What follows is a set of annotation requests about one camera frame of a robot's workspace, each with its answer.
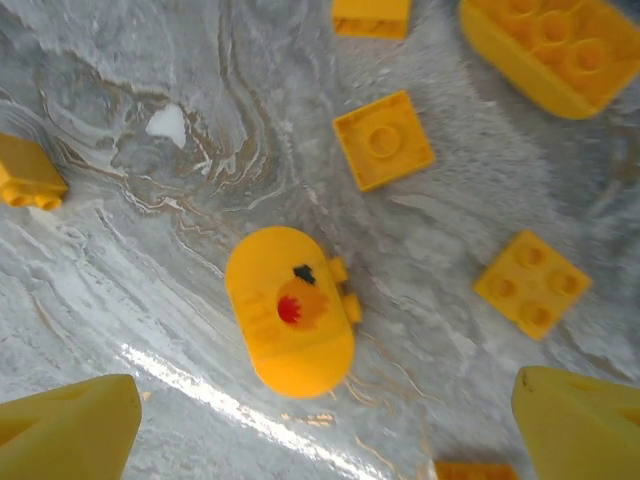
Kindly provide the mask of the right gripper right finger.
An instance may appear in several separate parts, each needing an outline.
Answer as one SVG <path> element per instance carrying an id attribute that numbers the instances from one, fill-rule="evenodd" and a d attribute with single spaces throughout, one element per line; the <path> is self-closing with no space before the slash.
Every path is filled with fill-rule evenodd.
<path id="1" fill-rule="evenodd" d="M 530 366 L 511 406 L 538 480 L 640 480 L 640 388 Z"/>

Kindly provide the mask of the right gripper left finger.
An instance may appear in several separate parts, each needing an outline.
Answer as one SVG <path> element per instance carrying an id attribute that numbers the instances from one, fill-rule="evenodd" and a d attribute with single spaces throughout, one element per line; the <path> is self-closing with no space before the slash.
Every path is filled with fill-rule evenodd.
<path id="1" fill-rule="evenodd" d="M 0 480 L 121 480 L 141 423 L 128 374 L 0 404 Z"/>

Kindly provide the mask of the yellow two-by-two lego plate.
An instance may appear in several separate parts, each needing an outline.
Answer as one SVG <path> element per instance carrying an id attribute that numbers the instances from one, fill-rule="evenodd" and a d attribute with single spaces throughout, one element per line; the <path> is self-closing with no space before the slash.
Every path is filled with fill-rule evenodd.
<path id="1" fill-rule="evenodd" d="M 591 287 L 589 276 L 530 230 L 518 233 L 473 290 L 528 337 L 542 340 Z"/>

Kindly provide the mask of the yellow oval printed lego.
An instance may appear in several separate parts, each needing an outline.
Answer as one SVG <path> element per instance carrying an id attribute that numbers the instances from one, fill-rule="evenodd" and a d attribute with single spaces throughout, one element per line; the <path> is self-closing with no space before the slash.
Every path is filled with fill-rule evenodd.
<path id="1" fill-rule="evenodd" d="M 355 356 L 358 297 L 349 274 L 306 233 L 271 226 L 232 251 L 225 288 L 253 368 L 274 392 L 314 398 L 339 385 Z"/>

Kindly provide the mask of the small yellow lego brick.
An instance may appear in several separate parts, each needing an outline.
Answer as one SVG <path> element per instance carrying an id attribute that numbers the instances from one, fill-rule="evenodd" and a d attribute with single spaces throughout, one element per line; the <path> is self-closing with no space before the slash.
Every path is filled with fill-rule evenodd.
<path id="1" fill-rule="evenodd" d="M 11 207 L 59 208 L 68 186 L 42 147 L 0 133 L 0 201 Z"/>

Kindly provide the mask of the yellow two-by-two lego brick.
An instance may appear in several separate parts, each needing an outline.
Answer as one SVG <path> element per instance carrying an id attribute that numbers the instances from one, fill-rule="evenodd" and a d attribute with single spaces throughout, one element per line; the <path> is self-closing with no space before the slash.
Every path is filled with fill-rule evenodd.
<path id="1" fill-rule="evenodd" d="M 397 181 L 435 161 L 405 90 L 334 119 L 333 128 L 362 192 Z"/>

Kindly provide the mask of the yellow two-by-four lego brick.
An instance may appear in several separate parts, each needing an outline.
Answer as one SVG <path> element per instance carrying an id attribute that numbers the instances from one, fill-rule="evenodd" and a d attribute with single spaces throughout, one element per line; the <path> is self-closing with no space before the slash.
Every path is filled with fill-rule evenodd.
<path id="1" fill-rule="evenodd" d="M 471 47 L 524 96 L 570 120 L 640 74 L 640 25 L 608 0 L 460 0 Z"/>

